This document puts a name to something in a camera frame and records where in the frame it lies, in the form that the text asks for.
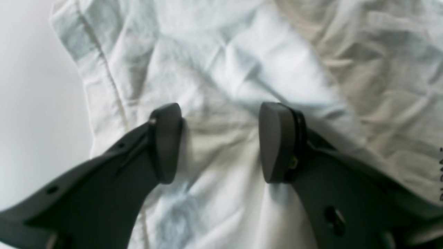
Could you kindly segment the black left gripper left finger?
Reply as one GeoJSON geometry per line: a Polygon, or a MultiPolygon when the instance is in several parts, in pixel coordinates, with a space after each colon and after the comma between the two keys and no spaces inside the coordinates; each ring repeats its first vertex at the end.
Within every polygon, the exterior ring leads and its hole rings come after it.
{"type": "Polygon", "coordinates": [[[173,182],[183,118],[177,103],[102,155],[1,212],[1,242],[17,249],[126,249],[146,197],[173,182]]]}

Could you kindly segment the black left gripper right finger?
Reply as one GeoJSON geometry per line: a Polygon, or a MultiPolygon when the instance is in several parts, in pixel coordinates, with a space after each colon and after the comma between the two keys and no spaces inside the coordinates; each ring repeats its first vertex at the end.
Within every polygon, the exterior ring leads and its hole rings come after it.
{"type": "Polygon", "coordinates": [[[259,110],[266,183],[290,185],[320,249],[441,249],[442,208],[339,152],[276,102],[259,110]]]}

